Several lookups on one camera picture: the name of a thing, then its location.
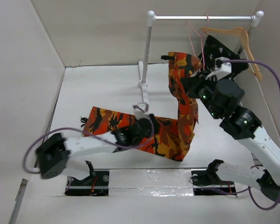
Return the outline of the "orange camouflage trousers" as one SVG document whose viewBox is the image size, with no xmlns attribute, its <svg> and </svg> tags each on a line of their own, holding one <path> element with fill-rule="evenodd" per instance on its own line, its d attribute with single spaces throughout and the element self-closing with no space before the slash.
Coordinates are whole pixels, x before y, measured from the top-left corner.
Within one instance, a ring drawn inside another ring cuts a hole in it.
<svg viewBox="0 0 280 224">
<path fill-rule="evenodd" d="M 153 139 L 144 139 L 141 151 L 165 157 L 174 161 L 183 161 L 190 149 L 194 138 L 194 128 L 198 123 L 198 103 L 196 99 L 189 98 L 184 90 L 181 79 L 191 77 L 194 72 L 202 68 L 202 62 L 195 56 L 182 52 L 168 52 L 161 56 L 168 60 L 168 89 L 177 99 L 177 118 L 170 119 L 157 117 L 160 125 L 158 134 Z M 132 114 L 92 107 L 89 117 L 81 118 L 82 127 L 88 136 L 116 131 L 135 123 Z"/>
</svg>

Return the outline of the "pink wire hanger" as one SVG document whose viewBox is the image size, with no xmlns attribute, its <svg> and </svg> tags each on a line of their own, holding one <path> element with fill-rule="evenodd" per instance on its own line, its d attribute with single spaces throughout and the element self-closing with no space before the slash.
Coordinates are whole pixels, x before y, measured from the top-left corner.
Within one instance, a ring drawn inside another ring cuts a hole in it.
<svg viewBox="0 0 280 224">
<path fill-rule="evenodd" d="M 187 35 L 189 38 L 190 45 L 192 47 L 192 52 L 195 57 L 198 58 L 198 54 L 196 53 L 196 49 L 199 43 L 199 46 L 201 47 L 201 59 L 202 59 L 202 66 L 199 69 L 199 71 L 205 70 L 205 56 L 204 56 L 204 43 L 206 40 L 206 37 L 208 36 L 208 33 L 206 31 L 197 31 L 189 22 L 189 20 L 186 21 L 186 30 Z M 195 34 L 197 37 L 194 38 L 194 42 L 192 41 L 191 35 Z"/>
</svg>

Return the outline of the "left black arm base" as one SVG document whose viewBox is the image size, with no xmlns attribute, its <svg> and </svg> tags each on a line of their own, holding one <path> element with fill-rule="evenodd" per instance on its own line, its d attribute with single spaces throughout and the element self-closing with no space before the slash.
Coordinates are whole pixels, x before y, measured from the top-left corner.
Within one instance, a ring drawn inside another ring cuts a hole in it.
<svg viewBox="0 0 280 224">
<path fill-rule="evenodd" d="M 68 177 L 64 194 L 66 196 L 109 196 L 110 170 L 96 170 L 96 178 L 89 184 Z"/>
</svg>

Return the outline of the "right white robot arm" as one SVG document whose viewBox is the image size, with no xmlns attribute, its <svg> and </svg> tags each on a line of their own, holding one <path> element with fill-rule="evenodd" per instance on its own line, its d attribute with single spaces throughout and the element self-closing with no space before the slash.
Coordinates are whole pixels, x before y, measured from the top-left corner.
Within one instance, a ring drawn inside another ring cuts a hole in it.
<svg viewBox="0 0 280 224">
<path fill-rule="evenodd" d="M 209 184 L 237 182 L 260 190 L 268 199 L 280 203 L 280 148 L 270 138 L 259 118 L 239 102 L 245 92 L 229 79 L 183 77 L 181 84 L 189 98 L 201 100 L 220 127 L 245 146 L 264 166 L 263 170 L 233 166 L 216 159 L 204 174 Z"/>
</svg>

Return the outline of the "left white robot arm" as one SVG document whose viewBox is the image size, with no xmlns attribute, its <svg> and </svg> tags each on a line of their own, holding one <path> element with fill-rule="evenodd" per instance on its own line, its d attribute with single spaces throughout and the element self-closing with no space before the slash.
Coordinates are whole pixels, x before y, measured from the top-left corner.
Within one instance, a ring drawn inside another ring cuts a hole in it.
<svg viewBox="0 0 280 224">
<path fill-rule="evenodd" d="M 35 151 L 41 178 L 51 179 L 64 174 L 90 185 L 95 178 L 92 163 L 87 161 L 86 168 L 82 168 L 74 164 L 75 158 L 138 149 L 159 130 L 160 124 L 153 114 L 149 114 L 129 126 L 101 135 L 66 139 L 61 133 L 55 133 Z"/>
</svg>

